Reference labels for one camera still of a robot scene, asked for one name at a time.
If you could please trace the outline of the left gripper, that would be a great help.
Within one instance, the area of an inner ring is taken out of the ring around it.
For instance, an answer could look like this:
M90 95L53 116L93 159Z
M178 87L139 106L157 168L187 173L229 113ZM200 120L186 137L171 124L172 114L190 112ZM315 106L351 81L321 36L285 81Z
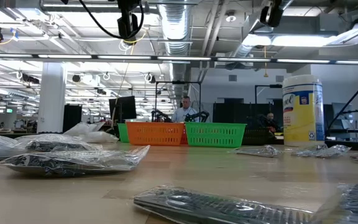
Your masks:
M132 13L139 6L139 0L118 0L117 5L121 11L121 17L117 20L119 35L122 39L130 39L139 28L137 16Z

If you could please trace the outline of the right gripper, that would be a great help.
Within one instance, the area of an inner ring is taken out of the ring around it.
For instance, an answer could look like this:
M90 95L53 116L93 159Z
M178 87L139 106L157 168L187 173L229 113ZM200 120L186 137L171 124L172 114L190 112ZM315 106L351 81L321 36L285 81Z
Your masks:
M260 12L259 22L265 26L278 27L288 0L268 0Z

